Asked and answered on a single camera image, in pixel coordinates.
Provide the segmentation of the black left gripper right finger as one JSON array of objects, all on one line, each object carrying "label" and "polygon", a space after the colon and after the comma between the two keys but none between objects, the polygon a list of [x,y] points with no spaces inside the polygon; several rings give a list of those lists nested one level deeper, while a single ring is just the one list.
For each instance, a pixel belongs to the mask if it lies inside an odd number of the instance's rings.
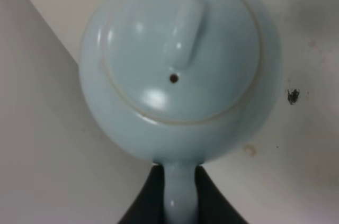
[{"label": "black left gripper right finger", "polygon": [[218,190],[202,166],[195,169],[198,193],[198,223],[248,224]]}]

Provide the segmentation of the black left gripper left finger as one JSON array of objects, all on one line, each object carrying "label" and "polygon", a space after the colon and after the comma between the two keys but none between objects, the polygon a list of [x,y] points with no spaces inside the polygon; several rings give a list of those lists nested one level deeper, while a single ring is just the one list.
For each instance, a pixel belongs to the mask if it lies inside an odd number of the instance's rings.
[{"label": "black left gripper left finger", "polygon": [[120,224],[160,224],[164,220],[164,168],[154,165],[140,193]]}]

